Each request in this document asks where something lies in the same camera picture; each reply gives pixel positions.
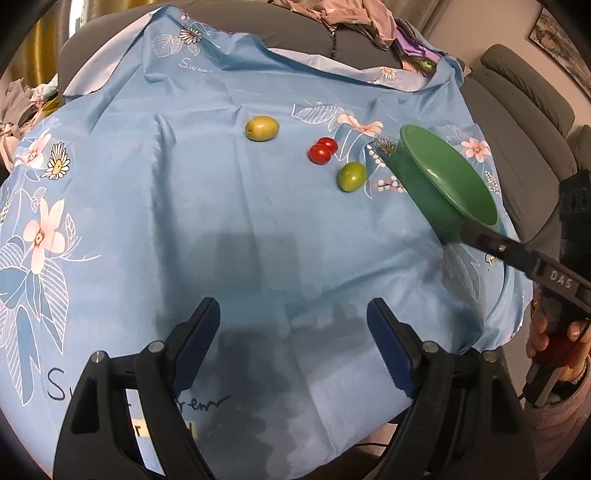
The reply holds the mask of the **right hand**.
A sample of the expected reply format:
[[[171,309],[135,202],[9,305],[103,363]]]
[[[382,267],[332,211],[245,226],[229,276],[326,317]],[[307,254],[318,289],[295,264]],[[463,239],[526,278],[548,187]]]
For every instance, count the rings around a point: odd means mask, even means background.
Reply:
[[[540,366],[561,368],[558,382],[577,383],[590,350],[587,313],[537,290],[531,305],[527,356]]]

